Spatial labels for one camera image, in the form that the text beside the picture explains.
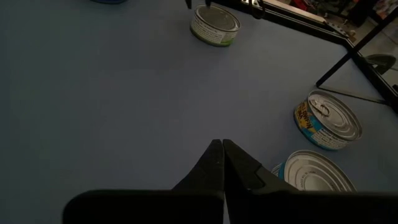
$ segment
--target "can lid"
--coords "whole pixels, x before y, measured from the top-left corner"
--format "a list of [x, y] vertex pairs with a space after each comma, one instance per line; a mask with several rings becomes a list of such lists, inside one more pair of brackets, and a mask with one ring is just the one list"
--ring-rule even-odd
[[207, 7], [199, 5], [197, 7], [197, 15], [209, 25], [225, 30], [236, 31], [240, 28], [240, 23], [236, 17], [230, 12], [217, 6]]
[[299, 190], [356, 191], [336, 164], [312, 151], [293, 153], [285, 163], [284, 179]]
[[355, 114], [339, 99], [324, 91], [315, 90], [309, 94], [308, 104], [321, 124], [332, 133], [349, 141], [361, 137], [361, 124]]

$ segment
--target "tuna can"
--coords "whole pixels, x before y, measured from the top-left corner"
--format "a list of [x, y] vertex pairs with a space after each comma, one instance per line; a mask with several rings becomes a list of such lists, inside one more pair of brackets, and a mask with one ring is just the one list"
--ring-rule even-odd
[[325, 156], [301, 150], [271, 171], [299, 190], [355, 192], [344, 172]]
[[193, 35], [217, 47], [231, 45], [240, 27], [234, 15], [217, 6], [199, 5], [191, 21]]
[[340, 100], [314, 90], [296, 107], [294, 120], [307, 139], [327, 150], [339, 150], [362, 136], [355, 114]]

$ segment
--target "blue table surface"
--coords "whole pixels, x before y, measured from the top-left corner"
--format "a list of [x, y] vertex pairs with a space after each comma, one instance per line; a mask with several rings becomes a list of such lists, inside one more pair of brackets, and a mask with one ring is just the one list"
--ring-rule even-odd
[[[243, 25], [235, 43], [212, 47], [190, 33], [183, 1], [0, 4], [11, 106], [1, 223], [60, 223], [64, 205], [91, 189], [170, 189], [217, 138], [267, 169], [308, 149], [360, 191], [398, 189], [390, 107], [337, 95], [363, 125], [362, 139], [339, 152], [311, 144], [292, 119], [346, 53], [340, 45], [231, 10]], [[333, 85], [377, 94], [347, 66], [360, 81]]]

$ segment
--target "can rim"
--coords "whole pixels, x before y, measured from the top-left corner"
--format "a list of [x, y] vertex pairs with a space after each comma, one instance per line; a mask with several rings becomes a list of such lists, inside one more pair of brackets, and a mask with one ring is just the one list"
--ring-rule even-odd
[[[309, 154], [309, 155], [311, 155], [311, 156], [317, 156], [317, 157], [319, 157], [320, 159], [322, 159], [322, 160], [324, 160], [325, 162], [327, 162], [327, 163], [329, 163], [329, 165], [331, 165], [333, 168], [335, 168], [335, 170], [337, 171], [337, 172], [339, 172], [340, 173], [340, 176], [343, 178], [343, 180], [346, 182], [346, 184], [347, 185], [349, 185], [349, 187], [351, 188], [351, 191], [352, 192], [356, 192], [356, 188], [355, 188], [355, 186], [354, 186], [354, 184], [352, 183], [352, 181], [348, 178], [348, 176], [344, 173], [344, 171], [337, 165], [337, 164], [335, 164], [333, 161], [331, 161], [329, 158], [327, 158], [326, 156], [324, 156], [324, 155], [322, 155], [322, 154], [320, 154], [320, 153], [317, 153], [317, 152], [314, 152], [314, 151], [310, 151], [310, 150], [298, 150], [298, 151], [295, 151], [295, 152], [293, 152], [287, 159], [286, 159], [286, 161], [284, 162], [284, 166], [283, 166], [283, 168], [284, 168], [284, 170], [286, 170], [286, 166], [287, 166], [287, 161], [289, 161], [291, 158], [293, 158], [294, 156], [297, 156], [297, 154]], [[284, 180], [286, 181], [286, 182], [288, 182], [289, 180], [286, 178], [286, 171], [283, 173], [283, 178], [284, 178]]]
[[214, 29], [217, 29], [217, 30], [220, 30], [220, 31], [224, 31], [224, 32], [236, 32], [236, 31], [238, 31], [238, 30], [241, 28], [241, 22], [239, 21], [239, 19], [238, 19], [236, 16], [234, 16], [232, 13], [228, 12], [227, 10], [225, 10], [225, 9], [223, 9], [223, 8], [221, 8], [221, 7], [213, 6], [213, 5], [210, 6], [210, 7], [215, 7], [215, 8], [217, 8], [217, 9], [219, 9], [219, 10], [221, 10], [221, 11], [224, 11], [225, 13], [229, 14], [229, 15], [233, 18], [236, 27], [235, 27], [234, 29], [228, 30], [228, 29], [222, 29], [222, 28], [218, 28], [218, 27], [216, 27], [216, 26], [214, 26], [214, 25], [211, 25], [209, 22], [207, 22], [206, 20], [204, 20], [204, 19], [202, 18], [202, 16], [199, 14], [199, 9], [202, 8], [202, 7], [207, 7], [207, 6], [206, 6], [205, 4], [200, 4], [200, 5], [198, 5], [197, 8], [195, 9], [195, 15], [198, 16], [198, 18], [199, 18], [202, 22], [204, 22], [206, 25], [211, 26], [211, 27], [214, 28]]
[[344, 140], [346, 140], [346, 141], [355, 141], [355, 140], [361, 139], [361, 137], [362, 137], [362, 130], [363, 130], [363, 129], [362, 129], [362, 124], [361, 124], [361, 122], [359, 122], [359, 120], [358, 120], [358, 118], [356, 117], [354, 111], [352, 111], [351, 108], [349, 108], [345, 103], [343, 103], [341, 100], [339, 100], [339, 99], [336, 98], [335, 96], [333, 96], [333, 95], [331, 95], [331, 94], [329, 94], [329, 93], [327, 93], [327, 92], [320, 91], [320, 90], [312, 90], [312, 91], [308, 94], [308, 96], [307, 96], [307, 103], [308, 103], [308, 104], [310, 103], [310, 102], [309, 102], [310, 96], [313, 95], [313, 94], [316, 94], [316, 93], [322, 93], [323, 95], [327, 95], [327, 97], [331, 98], [332, 100], [337, 101], [342, 107], [344, 107], [344, 109], [345, 109], [346, 111], [348, 111], [348, 112], [351, 114], [351, 117], [353, 118], [353, 120], [354, 120], [354, 122], [355, 122], [355, 125], [356, 125], [356, 127], [358, 128], [358, 134], [355, 135], [355, 138], [346, 138], [346, 137], [344, 137], [344, 136], [340, 136], [339, 134], [336, 133], [335, 130], [332, 130], [332, 129], [326, 127], [326, 126], [318, 119], [318, 117], [317, 117], [317, 120], [318, 120], [319, 123], [322, 125], [322, 127], [326, 128], [328, 131], [330, 131], [331, 133], [333, 133], [335, 136], [337, 136], [337, 137], [339, 137], [339, 138], [341, 138], [341, 139], [344, 139]]

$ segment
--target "pull tab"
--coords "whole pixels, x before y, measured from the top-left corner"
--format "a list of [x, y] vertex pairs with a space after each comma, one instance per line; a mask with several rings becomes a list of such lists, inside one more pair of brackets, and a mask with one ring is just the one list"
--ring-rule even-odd
[[330, 110], [327, 106], [319, 103], [317, 100], [310, 100], [311, 105], [317, 109], [323, 116], [329, 116]]

